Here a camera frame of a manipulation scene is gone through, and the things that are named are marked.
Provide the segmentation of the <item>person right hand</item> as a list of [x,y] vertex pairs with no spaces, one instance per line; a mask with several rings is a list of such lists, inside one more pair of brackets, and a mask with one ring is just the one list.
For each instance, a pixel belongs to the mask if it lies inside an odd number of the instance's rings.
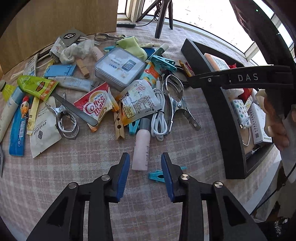
[[283,151],[290,145],[287,131],[282,123],[282,120],[278,117],[273,108],[272,104],[269,102],[267,94],[264,89],[259,90],[255,95],[260,108],[265,112],[265,133],[273,138],[273,142],[276,147]]

